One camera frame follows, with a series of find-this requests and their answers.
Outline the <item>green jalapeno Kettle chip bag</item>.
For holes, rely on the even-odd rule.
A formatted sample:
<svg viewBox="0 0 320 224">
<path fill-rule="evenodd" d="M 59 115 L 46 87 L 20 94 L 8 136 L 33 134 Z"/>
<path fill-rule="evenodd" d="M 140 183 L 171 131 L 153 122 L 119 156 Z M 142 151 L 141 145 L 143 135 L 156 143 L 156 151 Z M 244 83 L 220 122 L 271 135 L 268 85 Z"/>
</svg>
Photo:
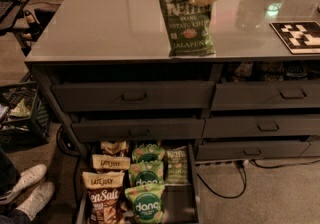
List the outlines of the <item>green jalapeno Kettle chip bag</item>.
<svg viewBox="0 0 320 224">
<path fill-rule="evenodd" d="M 208 56 L 215 53 L 209 31 L 212 5 L 197 6 L 191 0 L 159 0 L 170 56 Z"/>
</svg>

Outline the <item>snack bags in top drawer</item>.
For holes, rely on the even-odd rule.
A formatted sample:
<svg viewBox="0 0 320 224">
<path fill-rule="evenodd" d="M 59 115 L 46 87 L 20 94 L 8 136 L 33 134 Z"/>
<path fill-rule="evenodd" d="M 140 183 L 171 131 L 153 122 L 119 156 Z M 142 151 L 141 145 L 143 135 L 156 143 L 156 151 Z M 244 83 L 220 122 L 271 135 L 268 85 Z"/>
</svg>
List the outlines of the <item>snack bags in top drawer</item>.
<svg viewBox="0 0 320 224">
<path fill-rule="evenodd" d="M 229 66 L 232 82 L 319 80 L 319 65 L 313 61 L 241 62 Z"/>
</svg>

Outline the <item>top left drawer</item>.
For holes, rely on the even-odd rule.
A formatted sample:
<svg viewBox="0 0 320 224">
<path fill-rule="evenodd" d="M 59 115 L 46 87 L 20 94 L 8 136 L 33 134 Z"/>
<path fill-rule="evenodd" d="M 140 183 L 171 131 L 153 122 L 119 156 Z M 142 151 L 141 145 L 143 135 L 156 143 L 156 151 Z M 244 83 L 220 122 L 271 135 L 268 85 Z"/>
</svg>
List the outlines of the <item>top left drawer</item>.
<svg viewBox="0 0 320 224">
<path fill-rule="evenodd" d="M 206 81 L 92 82 L 54 85 L 65 112 L 207 108 L 213 83 Z"/>
</svg>

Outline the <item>dark grey drawer cabinet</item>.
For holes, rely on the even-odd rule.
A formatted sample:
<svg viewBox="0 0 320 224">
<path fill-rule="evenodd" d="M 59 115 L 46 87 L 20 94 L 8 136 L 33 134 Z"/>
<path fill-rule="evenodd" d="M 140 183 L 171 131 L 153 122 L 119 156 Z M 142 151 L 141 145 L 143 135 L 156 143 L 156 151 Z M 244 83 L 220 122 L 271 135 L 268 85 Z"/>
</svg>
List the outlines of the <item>dark grey drawer cabinet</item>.
<svg viewBox="0 0 320 224">
<path fill-rule="evenodd" d="M 313 61 L 294 55 L 271 22 L 317 21 L 319 0 L 219 0 L 210 31 L 215 53 L 171 57 L 159 0 L 64 0 L 26 63 L 83 158 L 99 141 L 80 142 L 73 123 L 86 120 L 174 119 L 319 115 L 317 108 L 212 109 L 216 85 L 232 82 L 229 66 L 241 62 Z M 207 108 L 65 112 L 54 85 L 92 82 L 206 81 L 213 83 Z M 319 224 L 318 135 L 162 139 L 193 145 L 200 192 L 199 224 Z M 308 142 L 290 158 L 197 161 L 198 146 L 214 142 Z"/>
</svg>

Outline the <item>top right drawer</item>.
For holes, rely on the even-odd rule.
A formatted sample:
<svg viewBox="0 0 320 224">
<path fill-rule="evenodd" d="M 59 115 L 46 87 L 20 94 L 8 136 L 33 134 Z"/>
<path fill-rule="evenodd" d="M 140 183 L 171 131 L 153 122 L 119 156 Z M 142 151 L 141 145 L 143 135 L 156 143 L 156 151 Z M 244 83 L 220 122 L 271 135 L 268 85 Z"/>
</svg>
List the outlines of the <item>top right drawer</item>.
<svg viewBox="0 0 320 224">
<path fill-rule="evenodd" d="M 319 80 L 227 82 L 216 85 L 212 109 L 293 109 L 317 108 L 319 105 Z"/>
</svg>

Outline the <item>middle left drawer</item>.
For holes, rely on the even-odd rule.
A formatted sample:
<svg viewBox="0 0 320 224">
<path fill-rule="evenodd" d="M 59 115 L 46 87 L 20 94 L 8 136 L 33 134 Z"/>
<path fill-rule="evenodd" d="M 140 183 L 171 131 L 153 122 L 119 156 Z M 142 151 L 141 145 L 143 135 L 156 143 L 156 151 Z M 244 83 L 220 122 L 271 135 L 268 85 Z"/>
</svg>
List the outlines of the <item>middle left drawer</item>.
<svg viewBox="0 0 320 224">
<path fill-rule="evenodd" d="M 80 142 L 102 140 L 198 139 L 204 121 L 193 118 L 86 120 L 73 123 Z"/>
</svg>

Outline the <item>rear green Dang chip bag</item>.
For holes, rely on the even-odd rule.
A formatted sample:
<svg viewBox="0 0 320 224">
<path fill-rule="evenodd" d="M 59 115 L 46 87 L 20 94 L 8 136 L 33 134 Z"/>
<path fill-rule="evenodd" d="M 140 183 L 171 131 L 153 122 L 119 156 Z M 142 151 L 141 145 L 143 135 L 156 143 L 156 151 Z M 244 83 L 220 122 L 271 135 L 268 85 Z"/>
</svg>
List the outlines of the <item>rear green Dang chip bag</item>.
<svg viewBox="0 0 320 224">
<path fill-rule="evenodd" d="M 155 145 L 147 145 L 135 148 L 132 152 L 132 161 L 140 162 L 158 162 L 162 161 L 165 155 L 165 150 L 162 147 Z"/>
</svg>

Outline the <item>green dang chip bag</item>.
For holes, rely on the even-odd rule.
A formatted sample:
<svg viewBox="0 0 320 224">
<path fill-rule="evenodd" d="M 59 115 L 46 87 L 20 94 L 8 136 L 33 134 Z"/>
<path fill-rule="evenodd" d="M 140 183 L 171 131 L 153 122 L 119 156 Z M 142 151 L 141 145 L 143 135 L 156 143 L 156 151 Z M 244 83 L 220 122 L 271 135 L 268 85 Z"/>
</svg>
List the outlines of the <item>green dang chip bag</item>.
<svg viewBox="0 0 320 224">
<path fill-rule="evenodd" d="M 162 162 L 140 162 L 129 167 L 129 180 L 132 187 L 148 184 L 163 184 Z"/>
<path fill-rule="evenodd" d="M 132 152 L 132 161 L 140 162 L 158 162 L 162 161 L 165 155 L 165 150 L 162 147 L 155 145 L 147 145 L 135 148 Z"/>
<path fill-rule="evenodd" d="M 147 184 L 125 190 L 132 204 L 134 219 L 139 224 L 160 224 L 163 218 L 162 194 L 164 185 Z"/>
</svg>

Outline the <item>rear green Kettle chip bag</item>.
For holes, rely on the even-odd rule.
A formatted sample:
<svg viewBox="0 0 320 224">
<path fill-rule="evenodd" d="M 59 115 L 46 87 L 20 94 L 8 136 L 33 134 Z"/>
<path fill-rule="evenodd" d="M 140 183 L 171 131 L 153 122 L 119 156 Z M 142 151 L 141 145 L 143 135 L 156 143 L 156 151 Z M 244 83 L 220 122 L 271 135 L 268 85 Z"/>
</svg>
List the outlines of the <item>rear green Kettle chip bag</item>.
<svg viewBox="0 0 320 224">
<path fill-rule="evenodd" d="M 168 184 L 186 185 L 188 181 L 188 155 L 185 146 L 169 149 L 167 155 L 167 178 Z"/>
</svg>

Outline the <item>middle right drawer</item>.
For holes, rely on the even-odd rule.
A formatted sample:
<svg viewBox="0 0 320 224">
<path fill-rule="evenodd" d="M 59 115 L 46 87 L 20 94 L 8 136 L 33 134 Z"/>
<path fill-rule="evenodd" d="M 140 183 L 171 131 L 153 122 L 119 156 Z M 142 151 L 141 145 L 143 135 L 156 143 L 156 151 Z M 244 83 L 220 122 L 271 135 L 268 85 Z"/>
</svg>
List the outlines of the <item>middle right drawer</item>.
<svg viewBox="0 0 320 224">
<path fill-rule="evenodd" d="M 320 116 L 271 115 L 213 117 L 206 120 L 204 138 L 318 135 Z"/>
</svg>

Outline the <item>rear Late July chip bag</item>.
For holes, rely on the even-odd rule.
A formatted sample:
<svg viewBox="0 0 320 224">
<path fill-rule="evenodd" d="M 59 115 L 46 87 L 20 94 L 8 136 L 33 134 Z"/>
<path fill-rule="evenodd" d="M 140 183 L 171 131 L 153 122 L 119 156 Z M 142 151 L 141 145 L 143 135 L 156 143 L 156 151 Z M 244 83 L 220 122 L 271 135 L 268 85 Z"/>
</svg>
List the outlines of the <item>rear Late July chip bag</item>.
<svg viewBox="0 0 320 224">
<path fill-rule="evenodd" d="M 129 152 L 129 145 L 126 141 L 101 143 L 101 150 L 106 155 L 125 157 Z"/>
</svg>

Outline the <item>late july chip bag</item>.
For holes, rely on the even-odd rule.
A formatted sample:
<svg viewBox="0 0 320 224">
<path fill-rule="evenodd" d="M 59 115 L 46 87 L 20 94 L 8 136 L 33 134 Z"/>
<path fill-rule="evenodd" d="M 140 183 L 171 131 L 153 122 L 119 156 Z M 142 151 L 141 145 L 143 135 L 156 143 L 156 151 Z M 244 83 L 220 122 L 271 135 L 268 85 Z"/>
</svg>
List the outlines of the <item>late july chip bag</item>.
<svg viewBox="0 0 320 224">
<path fill-rule="evenodd" d="M 106 155 L 125 157 L 129 152 L 129 145 L 126 141 L 101 143 L 101 150 Z"/>
<path fill-rule="evenodd" d="M 97 171 L 111 170 L 121 171 L 128 170 L 130 167 L 130 159 L 128 157 L 114 157 L 109 155 L 92 156 L 93 168 Z"/>
<path fill-rule="evenodd" d="M 123 172 L 83 172 L 97 224 L 118 224 L 122 220 L 120 194 L 123 189 Z"/>
</svg>

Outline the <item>middle green Dang chip bag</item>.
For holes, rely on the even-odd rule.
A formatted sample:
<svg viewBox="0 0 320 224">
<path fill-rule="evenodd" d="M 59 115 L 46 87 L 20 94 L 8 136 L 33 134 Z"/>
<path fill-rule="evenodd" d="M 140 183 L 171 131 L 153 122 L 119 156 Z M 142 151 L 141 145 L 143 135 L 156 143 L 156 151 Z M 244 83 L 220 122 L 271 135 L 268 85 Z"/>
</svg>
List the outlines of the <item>middle green Dang chip bag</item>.
<svg viewBox="0 0 320 224">
<path fill-rule="evenodd" d="M 162 162 L 140 162 L 129 167 L 129 180 L 132 187 L 148 184 L 163 184 Z"/>
</svg>

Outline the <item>middle Late July chip bag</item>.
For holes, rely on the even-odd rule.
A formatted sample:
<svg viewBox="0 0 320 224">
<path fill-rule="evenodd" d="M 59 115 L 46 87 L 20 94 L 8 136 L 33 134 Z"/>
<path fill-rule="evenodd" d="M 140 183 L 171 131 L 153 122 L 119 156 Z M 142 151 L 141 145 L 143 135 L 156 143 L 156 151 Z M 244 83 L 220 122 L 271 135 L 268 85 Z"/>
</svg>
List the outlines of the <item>middle Late July chip bag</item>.
<svg viewBox="0 0 320 224">
<path fill-rule="evenodd" d="M 111 170 L 121 171 L 128 170 L 130 167 L 130 159 L 128 157 L 114 157 L 109 155 L 92 156 L 93 168 L 97 171 Z"/>
</svg>

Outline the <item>open bottom left drawer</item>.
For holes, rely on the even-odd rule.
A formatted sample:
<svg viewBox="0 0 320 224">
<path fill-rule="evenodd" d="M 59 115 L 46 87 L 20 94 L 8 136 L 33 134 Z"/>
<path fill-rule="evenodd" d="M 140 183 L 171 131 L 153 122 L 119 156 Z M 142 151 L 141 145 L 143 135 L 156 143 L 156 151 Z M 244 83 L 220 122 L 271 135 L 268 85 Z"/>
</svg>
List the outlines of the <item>open bottom left drawer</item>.
<svg viewBox="0 0 320 224">
<path fill-rule="evenodd" d="M 200 192 L 197 181 L 197 173 L 193 152 L 193 145 L 177 144 L 175 141 L 161 142 L 159 147 L 168 150 L 180 149 L 186 152 L 187 163 L 187 184 L 167 183 L 168 161 L 165 154 L 164 161 L 164 176 L 165 190 L 162 195 L 162 210 L 164 211 L 163 224 L 199 224 L 202 223 L 200 207 Z M 132 203 L 128 200 L 126 205 L 129 210 L 124 212 L 125 221 L 134 223 Z M 89 199 L 88 192 L 85 189 L 81 201 L 79 203 L 79 212 L 75 224 L 90 224 L 89 217 L 93 216 L 93 206 Z"/>
</svg>

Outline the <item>front green Dang chip bag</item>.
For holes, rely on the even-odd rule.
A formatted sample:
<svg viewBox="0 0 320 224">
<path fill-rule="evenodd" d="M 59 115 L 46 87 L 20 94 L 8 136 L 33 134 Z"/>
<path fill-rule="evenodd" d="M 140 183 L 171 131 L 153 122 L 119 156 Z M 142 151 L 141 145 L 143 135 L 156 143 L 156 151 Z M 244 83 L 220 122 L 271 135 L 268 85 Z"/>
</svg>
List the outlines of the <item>front green Dang chip bag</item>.
<svg viewBox="0 0 320 224">
<path fill-rule="evenodd" d="M 132 204 L 134 219 L 139 224 L 160 224 L 163 218 L 162 194 L 164 185 L 147 184 L 125 190 Z"/>
</svg>

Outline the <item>front Late July chip bag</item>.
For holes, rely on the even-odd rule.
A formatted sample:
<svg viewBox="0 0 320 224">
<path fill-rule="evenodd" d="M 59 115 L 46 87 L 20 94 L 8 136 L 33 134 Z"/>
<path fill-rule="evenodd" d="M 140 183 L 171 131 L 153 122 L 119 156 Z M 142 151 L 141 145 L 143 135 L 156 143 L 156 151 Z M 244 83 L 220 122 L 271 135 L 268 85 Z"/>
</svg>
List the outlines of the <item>front Late July chip bag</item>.
<svg viewBox="0 0 320 224">
<path fill-rule="evenodd" d="M 118 224 L 122 220 L 120 194 L 123 189 L 123 172 L 83 172 L 97 224 Z"/>
</svg>

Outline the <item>black white fiducial marker board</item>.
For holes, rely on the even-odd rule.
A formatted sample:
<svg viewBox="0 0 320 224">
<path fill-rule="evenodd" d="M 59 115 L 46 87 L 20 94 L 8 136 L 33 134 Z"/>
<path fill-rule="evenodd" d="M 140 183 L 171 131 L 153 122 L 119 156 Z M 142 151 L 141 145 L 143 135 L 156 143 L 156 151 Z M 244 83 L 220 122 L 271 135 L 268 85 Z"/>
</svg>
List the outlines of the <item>black white fiducial marker board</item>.
<svg viewBox="0 0 320 224">
<path fill-rule="evenodd" d="M 316 21 L 271 22 L 270 26 L 292 54 L 320 53 L 320 25 Z"/>
</svg>

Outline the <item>black plastic crate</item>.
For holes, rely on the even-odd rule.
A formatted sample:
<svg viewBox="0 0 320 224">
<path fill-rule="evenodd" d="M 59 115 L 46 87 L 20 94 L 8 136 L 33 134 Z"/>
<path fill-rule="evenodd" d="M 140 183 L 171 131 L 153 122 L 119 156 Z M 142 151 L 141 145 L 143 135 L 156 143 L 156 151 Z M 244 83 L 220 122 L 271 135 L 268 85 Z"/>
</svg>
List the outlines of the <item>black plastic crate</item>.
<svg viewBox="0 0 320 224">
<path fill-rule="evenodd" d="M 50 108 L 36 82 L 0 87 L 0 146 L 5 151 L 47 144 Z"/>
</svg>

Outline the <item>upper white sneaker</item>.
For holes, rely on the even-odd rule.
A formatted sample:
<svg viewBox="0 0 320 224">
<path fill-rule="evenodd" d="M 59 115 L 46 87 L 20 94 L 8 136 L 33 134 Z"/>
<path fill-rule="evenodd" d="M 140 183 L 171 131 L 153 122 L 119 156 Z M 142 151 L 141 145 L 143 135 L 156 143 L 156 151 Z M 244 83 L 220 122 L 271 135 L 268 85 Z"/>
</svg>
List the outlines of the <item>upper white sneaker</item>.
<svg viewBox="0 0 320 224">
<path fill-rule="evenodd" d="M 16 168 L 6 168 L 0 174 L 0 205 L 11 203 L 24 189 L 35 185 L 47 173 L 44 164 L 35 165 L 19 173 Z"/>
</svg>

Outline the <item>white sneaker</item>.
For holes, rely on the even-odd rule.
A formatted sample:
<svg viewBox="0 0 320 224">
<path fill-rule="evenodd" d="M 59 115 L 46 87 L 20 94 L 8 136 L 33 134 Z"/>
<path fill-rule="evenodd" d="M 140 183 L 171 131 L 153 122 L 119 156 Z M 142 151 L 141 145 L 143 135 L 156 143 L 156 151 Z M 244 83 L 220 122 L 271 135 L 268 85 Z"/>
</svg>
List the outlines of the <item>white sneaker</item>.
<svg viewBox="0 0 320 224">
<path fill-rule="evenodd" d="M 19 173 L 16 168 L 6 168 L 0 174 L 0 205 L 11 203 L 24 189 L 35 185 L 47 173 L 44 164 L 35 165 Z"/>
<path fill-rule="evenodd" d="M 23 213 L 28 221 L 33 221 L 36 215 L 44 209 L 53 197 L 55 185 L 53 182 L 42 182 L 37 186 L 28 198 L 17 207 L 17 210 Z"/>
</svg>

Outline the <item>lower white sneaker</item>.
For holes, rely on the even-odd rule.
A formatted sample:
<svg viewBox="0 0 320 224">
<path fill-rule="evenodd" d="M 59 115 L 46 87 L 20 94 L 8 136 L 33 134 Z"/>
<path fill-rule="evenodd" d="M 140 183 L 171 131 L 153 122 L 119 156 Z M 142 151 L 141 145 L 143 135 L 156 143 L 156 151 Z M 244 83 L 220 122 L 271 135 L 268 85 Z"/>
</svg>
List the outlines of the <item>lower white sneaker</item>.
<svg viewBox="0 0 320 224">
<path fill-rule="evenodd" d="M 33 221 L 36 215 L 44 209 L 53 197 L 55 185 L 53 182 L 42 182 L 37 186 L 28 198 L 17 207 L 17 210 L 23 213 L 28 221 Z"/>
</svg>

